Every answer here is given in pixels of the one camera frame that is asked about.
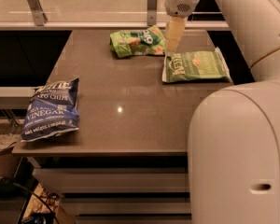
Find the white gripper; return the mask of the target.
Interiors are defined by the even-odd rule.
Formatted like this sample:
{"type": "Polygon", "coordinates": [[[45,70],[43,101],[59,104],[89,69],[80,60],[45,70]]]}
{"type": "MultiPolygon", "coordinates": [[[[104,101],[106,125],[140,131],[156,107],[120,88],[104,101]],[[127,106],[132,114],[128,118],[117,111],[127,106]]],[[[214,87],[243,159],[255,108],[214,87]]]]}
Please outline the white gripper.
{"type": "Polygon", "coordinates": [[[165,10],[169,16],[172,16],[165,28],[165,54],[167,56],[177,51],[186,27],[186,20],[184,18],[194,11],[199,1],[164,0],[165,10]]]}

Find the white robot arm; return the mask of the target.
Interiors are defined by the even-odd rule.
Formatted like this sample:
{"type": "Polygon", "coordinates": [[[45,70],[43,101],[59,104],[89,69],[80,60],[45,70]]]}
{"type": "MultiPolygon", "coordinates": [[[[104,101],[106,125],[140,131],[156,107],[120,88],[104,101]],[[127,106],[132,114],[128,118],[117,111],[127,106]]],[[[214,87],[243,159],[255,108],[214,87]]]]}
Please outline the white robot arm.
{"type": "MultiPolygon", "coordinates": [[[[165,0],[168,15],[198,0],[165,0]]],[[[192,224],[280,224],[280,2],[216,0],[253,75],[205,98],[189,126],[192,224]]]]}

